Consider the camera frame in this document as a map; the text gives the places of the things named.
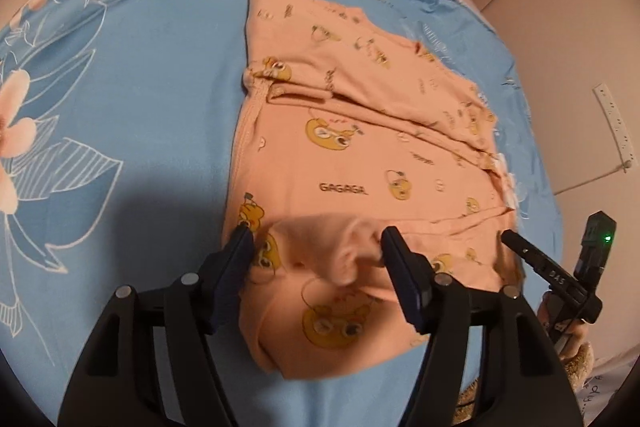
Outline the person right hand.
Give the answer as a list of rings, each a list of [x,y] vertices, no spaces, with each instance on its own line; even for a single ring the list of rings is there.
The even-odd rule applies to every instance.
[[[537,317],[542,327],[547,331],[559,331],[562,334],[562,346],[556,349],[561,361],[568,361],[577,355],[579,348],[587,341],[589,324],[582,320],[564,321],[558,326],[551,327],[548,301],[552,296],[547,291],[537,310]]]

